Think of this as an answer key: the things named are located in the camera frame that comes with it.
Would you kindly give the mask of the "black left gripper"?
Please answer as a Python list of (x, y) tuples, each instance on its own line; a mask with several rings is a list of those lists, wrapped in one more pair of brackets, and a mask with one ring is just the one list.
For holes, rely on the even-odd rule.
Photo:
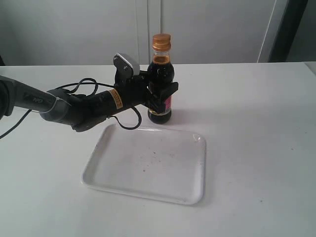
[(178, 82), (153, 83), (148, 71), (140, 70), (138, 76), (119, 80), (115, 75), (115, 88), (119, 91), (125, 106), (144, 105), (157, 114), (165, 112), (165, 100), (174, 94)]

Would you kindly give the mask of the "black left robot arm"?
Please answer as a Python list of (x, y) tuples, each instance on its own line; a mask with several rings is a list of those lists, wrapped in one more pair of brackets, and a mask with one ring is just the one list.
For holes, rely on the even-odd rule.
[(178, 90), (177, 82), (166, 82), (150, 91), (150, 82), (151, 78), (145, 71), (129, 78), (116, 73), (116, 83), (110, 86), (110, 90), (100, 93), (97, 90), (101, 83), (92, 78), (72, 83), (72, 90), (63, 85), (44, 92), (2, 76), (0, 115), (8, 117), (14, 107), (24, 108), (28, 113), (38, 112), (45, 121), (69, 125), (76, 132), (84, 132), (132, 109), (138, 117), (138, 123), (133, 127), (137, 129), (142, 122), (137, 105), (161, 113), (166, 108), (165, 101)]

